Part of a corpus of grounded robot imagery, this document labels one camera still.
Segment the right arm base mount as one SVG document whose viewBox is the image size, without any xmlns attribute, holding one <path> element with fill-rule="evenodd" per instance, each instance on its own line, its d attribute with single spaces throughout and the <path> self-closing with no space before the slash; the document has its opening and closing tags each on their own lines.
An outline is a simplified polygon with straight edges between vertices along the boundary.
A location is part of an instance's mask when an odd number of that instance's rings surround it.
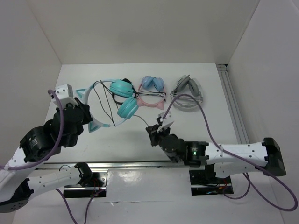
<svg viewBox="0 0 299 224">
<path fill-rule="evenodd" d="M 230 177 L 223 179 L 209 176 L 205 170 L 200 169 L 189 170 L 189 176 L 192 196 L 223 195 L 224 189 L 226 194 L 234 193 Z"/>
</svg>

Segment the teal cat-ear headphones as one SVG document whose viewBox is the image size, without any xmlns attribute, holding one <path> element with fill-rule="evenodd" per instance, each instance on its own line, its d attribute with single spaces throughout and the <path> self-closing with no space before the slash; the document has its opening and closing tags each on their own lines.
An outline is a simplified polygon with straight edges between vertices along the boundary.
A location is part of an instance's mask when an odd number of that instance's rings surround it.
<svg viewBox="0 0 299 224">
<path fill-rule="evenodd" d="M 121 121 L 116 122 L 115 126 L 119 126 L 124 123 L 126 120 L 130 119 L 135 112 L 138 110 L 139 105 L 137 103 L 137 99 L 134 96 L 135 91 L 133 90 L 133 85 L 131 83 L 125 82 L 120 79 L 104 79 L 100 81 L 96 81 L 91 86 L 86 89 L 77 89 L 75 90 L 79 100 L 83 104 L 88 104 L 89 94 L 92 89 L 97 84 L 104 84 L 106 82 L 110 82 L 109 90 L 119 97 L 126 98 L 126 100 L 122 103 L 117 111 L 117 115 L 122 118 Z"/>
</svg>

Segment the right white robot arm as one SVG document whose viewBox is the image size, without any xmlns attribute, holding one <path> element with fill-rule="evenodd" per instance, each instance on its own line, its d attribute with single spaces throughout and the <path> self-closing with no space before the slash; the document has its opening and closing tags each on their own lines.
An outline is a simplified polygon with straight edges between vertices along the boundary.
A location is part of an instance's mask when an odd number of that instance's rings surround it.
<svg viewBox="0 0 299 224">
<path fill-rule="evenodd" d="M 150 143 L 159 146 L 174 163 L 191 168 L 204 167 L 209 183 L 231 175 L 263 172 L 267 176 L 285 176 L 280 146 L 273 138 L 252 144 L 215 145 L 205 141 L 185 141 L 159 124 L 146 128 Z"/>
</svg>

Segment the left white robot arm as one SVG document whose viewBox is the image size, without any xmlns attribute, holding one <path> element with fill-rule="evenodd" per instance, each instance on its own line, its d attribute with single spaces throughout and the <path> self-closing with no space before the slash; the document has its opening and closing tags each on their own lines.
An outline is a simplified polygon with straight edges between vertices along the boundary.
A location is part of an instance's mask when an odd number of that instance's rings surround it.
<svg viewBox="0 0 299 224">
<path fill-rule="evenodd" d="M 79 162 L 62 172 L 48 176 L 30 177 L 30 173 L 47 160 L 47 156 L 59 154 L 62 147 L 73 147 L 83 132 L 83 126 L 92 121 L 90 107 L 82 103 L 57 108 L 53 119 L 31 129 L 20 141 L 9 167 L 32 168 L 0 171 L 0 211 L 10 213 L 25 206 L 29 200 L 64 185 L 92 182 L 93 173 L 86 162 Z"/>
</svg>

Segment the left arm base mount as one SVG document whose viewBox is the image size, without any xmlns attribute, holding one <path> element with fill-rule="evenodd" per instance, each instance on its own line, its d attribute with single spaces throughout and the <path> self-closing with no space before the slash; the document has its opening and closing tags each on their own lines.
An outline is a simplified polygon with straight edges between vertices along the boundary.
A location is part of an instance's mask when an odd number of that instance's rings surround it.
<svg viewBox="0 0 299 224">
<path fill-rule="evenodd" d="M 79 162 L 76 165 L 81 173 L 86 171 L 89 177 L 83 178 L 83 181 L 77 184 L 66 185 L 63 195 L 66 198 L 90 198 L 95 194 L 96 198 L 106 197 L 107 171 L 91 171 L 86 162 Z"/>
</svg>

